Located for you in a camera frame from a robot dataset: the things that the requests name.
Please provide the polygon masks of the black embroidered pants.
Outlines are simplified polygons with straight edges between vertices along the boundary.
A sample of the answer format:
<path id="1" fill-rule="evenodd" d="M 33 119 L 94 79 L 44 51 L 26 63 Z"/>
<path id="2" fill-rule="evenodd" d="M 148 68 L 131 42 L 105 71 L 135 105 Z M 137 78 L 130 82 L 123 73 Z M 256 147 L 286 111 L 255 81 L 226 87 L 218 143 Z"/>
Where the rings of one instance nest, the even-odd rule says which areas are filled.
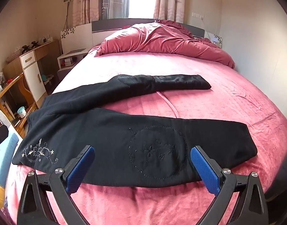
<path id="1" fill-rule="evenodd" d="M 190 160 L 197 145 L 221 167 L 236 167 L 257 155 L 244 123 L 128 115 L 104 107 L 155 92 L 210 88 L 199 75 L 118 75 L 49 95 L 29 115 L 12 163 L 50 173 L 91 145 L 96 157 L 86 164 L 86 183 L 144 188 L 199 181 Z"/>

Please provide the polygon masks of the white blue chair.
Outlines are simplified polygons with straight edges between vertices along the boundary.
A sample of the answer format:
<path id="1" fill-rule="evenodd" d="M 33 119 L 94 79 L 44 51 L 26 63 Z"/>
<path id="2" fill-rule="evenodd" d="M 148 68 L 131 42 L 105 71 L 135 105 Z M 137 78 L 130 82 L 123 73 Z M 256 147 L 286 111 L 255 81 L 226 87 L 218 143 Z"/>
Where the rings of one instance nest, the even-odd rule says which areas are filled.
<path id="1" fill-rule="evenodd" d="M 8 137 L 0 144 L 0 208 L 3 207 L 5 201 L 5 188 L 10 169 L 12 157 L 17 145 L 21 143 L 22 138 L 11 125 L 8 118 L 0 110 L 0 126 L 8 127 Z"/>

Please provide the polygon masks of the teal white cup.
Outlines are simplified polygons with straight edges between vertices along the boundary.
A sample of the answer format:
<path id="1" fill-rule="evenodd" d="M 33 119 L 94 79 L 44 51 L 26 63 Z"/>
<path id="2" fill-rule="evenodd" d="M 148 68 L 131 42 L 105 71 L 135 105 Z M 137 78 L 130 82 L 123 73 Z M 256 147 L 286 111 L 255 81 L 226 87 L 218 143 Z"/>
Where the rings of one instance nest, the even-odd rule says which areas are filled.
<path id="1" fill-rule="evenodd" d="M 26 112 L 26 109 L 24 106 L 20 107 L 18 110 L 17 110 L 17 113 L 19 115 L 20 118 L 24 118 L 27 114 Z"/>

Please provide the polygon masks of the wooden side shelf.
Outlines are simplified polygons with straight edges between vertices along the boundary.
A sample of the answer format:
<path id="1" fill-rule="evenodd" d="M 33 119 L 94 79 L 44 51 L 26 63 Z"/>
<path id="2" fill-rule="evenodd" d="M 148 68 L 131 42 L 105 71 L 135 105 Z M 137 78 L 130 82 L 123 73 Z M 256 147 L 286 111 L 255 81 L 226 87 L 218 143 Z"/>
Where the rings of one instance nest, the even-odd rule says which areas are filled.
<path id="1" fill-rule="evenodd" d="M 17 87 L 17 90 L 24 100 L 22 104 L 18 104 L 11 94 L 11 88 Z M 25 107 L 26 115 L 20 117 L 17 113 L 18 108 Z M 25 126 L 27 125 L 27 117 L 37 110 L 37 104 L 32 97 L 31 92 L 24 85 L 24 74 L 20 73 L 16 77 L 7 81 L 7 84 L 0 91 L 0 110 L 8 118 L 11 125 L 17 133 L 24 138 L 26 135 Z"/>

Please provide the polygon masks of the wooden desk white cabinet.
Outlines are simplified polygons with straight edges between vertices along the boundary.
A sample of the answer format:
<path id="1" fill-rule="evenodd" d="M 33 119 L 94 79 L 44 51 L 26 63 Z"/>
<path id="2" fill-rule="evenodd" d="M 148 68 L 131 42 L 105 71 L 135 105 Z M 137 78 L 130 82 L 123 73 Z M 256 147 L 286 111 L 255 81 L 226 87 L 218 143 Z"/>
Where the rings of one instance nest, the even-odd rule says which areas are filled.
<path id="1" fill-rule="evenodd" d="M 42 76 L 53 75 L 55 79 L 59 69 L 57 58 L 60 56 L 59 41 L 45 43 L 9 62 L 3 68 L 6 79 L 23 73 L 32 98 L 38 107 L 47 96 Z"/>

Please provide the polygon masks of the pink bed sheet mattress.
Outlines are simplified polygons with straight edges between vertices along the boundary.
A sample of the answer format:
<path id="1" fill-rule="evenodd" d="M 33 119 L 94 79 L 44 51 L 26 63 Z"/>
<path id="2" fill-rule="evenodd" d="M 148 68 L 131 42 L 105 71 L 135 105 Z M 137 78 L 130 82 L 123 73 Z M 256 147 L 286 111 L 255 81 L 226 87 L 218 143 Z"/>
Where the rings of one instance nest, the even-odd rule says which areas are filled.
<path id="1" fill-rule="evenodd" d="M 106 82 L 116 75 L 200 75 L 206 91 L 167 91 L 109 104 L 128 114 L 222 119 L 248 126 L 258 153 L 233 172 L 259 174 L 267 191 L 287 154 L 287 119 L 256 86 L 228 66 L 177 54 L 87 55 L 60 82 L 56 92 Z M 168 188 L 82 185 L 73 199 L 90 224 L 196 224 L 213 195 L 201 182 Z"/>

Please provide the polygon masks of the white bedside table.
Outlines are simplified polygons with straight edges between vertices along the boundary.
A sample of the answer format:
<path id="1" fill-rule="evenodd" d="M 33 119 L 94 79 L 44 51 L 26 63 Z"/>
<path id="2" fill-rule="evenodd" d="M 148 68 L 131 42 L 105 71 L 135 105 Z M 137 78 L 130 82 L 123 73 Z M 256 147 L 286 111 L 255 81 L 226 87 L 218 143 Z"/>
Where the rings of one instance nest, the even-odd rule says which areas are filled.
<path id="1" fill-rule="evenodd" d="M 59 70 L 58 75 L 64 77 L 67 75 L 86 55 L 90 49 L 82 48 L 71 50 L 65 54 L 62 54 L 57 58 Z"/>

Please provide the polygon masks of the dark grey headboard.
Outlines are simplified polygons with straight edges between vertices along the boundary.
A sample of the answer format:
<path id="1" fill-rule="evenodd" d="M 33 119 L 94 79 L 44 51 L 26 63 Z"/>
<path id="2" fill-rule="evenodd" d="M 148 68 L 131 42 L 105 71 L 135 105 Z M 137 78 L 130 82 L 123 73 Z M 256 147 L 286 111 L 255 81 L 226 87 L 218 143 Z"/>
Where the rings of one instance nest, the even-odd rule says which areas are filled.
<path id="1" fill-rule="evenodd" d="M 195 26 L 191 26 L 184 23 L 178 23 L 171 20 L 155 20 L 155 19 L 143 19 L 143 18 L 116 18 L 92 21 L 92 33 L 103 32 L 103 31 L 114 31 L 122 29 L 123 27 L 132 26 L 138 23 L 152 23 L 152 22 L 165 22 L 175 23 L 186 28 L 194 37 L 204 38 L 205 30 Z"/>

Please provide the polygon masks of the dark red duvet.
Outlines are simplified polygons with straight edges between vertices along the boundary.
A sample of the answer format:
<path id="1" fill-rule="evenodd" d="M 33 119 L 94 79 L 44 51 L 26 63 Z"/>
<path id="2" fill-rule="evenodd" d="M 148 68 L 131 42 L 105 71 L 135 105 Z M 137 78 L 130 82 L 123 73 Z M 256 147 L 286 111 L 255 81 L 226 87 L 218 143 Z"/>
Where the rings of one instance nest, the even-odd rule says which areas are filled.
<path id="1" fill-rule="evenodd" d="M 208 38 L 194 38 L 183 25 L 169 20 L 138 23 L 111 34 L 99 45 L 96 55 L 121 52 L 178 54 L 210 60 L 234 69 L 232 57 Z"/>

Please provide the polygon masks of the right patterned curtain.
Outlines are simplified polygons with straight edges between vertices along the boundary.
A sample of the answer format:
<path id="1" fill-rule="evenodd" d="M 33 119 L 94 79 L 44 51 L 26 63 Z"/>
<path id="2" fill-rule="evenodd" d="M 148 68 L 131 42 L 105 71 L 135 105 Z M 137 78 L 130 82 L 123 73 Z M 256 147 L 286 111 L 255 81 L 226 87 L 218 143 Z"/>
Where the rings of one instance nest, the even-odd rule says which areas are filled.
<path id="1" fill-rule="evenodd" d="M 154 19 L 184 22 L 185 0 L 156 0 Z"/>

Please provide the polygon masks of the wall power socket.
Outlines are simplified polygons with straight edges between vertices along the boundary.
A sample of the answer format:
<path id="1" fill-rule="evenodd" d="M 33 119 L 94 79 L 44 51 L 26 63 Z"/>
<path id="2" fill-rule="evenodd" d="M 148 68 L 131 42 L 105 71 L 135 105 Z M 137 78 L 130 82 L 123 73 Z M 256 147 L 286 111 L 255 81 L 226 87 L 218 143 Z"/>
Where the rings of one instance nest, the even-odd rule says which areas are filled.
<path id="1" fill-rule="evenodd" d="M 198 13 L 193 13 L 193 12 L 192 12 L 192 17 L 195 17 L 195 18 L 198 18 L 198 19 L 201 19 L 201 20 L 204 19 L 204 16 L 203 16 L 203 15 L 198 14 Z"/>

